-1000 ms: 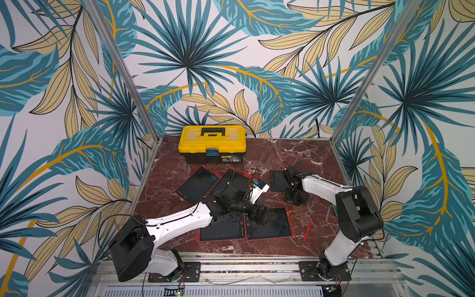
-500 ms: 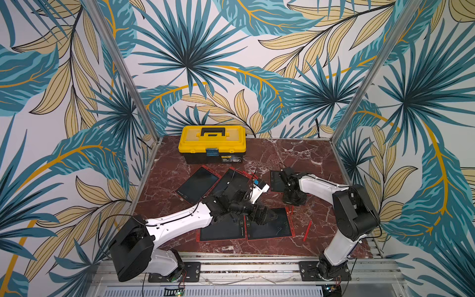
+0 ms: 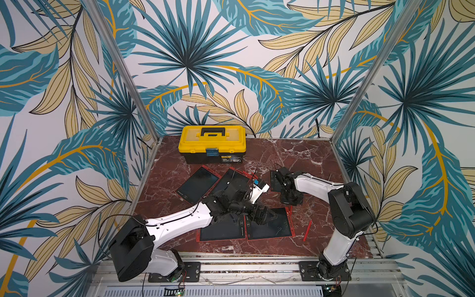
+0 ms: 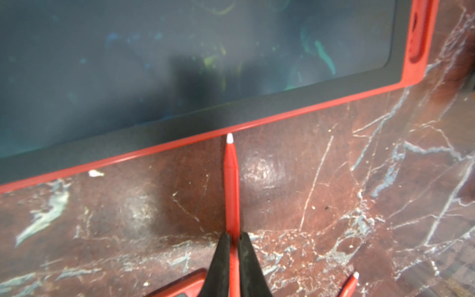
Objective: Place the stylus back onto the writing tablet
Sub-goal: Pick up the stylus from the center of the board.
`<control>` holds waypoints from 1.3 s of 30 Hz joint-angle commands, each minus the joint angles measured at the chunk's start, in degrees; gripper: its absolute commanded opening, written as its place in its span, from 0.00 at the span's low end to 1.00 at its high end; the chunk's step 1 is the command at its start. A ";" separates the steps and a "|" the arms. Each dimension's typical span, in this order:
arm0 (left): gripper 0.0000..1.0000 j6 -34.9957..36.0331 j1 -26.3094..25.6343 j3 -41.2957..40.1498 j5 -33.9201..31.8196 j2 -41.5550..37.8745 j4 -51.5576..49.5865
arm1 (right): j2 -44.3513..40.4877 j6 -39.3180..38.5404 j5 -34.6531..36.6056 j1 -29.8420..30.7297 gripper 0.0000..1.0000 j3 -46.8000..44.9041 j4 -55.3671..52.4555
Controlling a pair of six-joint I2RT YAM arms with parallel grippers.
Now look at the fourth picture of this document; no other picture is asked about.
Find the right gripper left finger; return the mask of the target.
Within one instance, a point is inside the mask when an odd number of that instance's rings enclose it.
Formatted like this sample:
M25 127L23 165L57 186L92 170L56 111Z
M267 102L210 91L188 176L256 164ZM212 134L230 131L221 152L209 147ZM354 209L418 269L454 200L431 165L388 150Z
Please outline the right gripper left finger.
M231 236L224 232L198 297L227 297L230 290Z

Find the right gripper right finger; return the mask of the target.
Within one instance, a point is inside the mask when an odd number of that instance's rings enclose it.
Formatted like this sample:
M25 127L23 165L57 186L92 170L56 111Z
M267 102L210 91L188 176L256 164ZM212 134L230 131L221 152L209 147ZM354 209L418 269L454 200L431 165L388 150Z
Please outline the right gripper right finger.
M241 296L273 297L247 233L240 234L237 250Z

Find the writing tablet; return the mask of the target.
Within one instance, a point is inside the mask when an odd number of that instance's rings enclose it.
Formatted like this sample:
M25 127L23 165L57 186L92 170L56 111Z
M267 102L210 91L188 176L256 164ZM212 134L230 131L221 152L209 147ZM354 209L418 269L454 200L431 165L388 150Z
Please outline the writing tablet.
M2 1L1 192L417 84L437 1Z
M147 297L197 297L205 282L206 269L199 269L149 293Z

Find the red stylus pair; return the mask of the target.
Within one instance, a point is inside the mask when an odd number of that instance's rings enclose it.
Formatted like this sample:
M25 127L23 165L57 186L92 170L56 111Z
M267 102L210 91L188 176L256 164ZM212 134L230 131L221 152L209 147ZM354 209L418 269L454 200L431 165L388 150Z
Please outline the red stylus pair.
M230 297L239 297L238 239L241 232L239 206L239 165L232 133L226 135L224 158L226 231L231 236Z

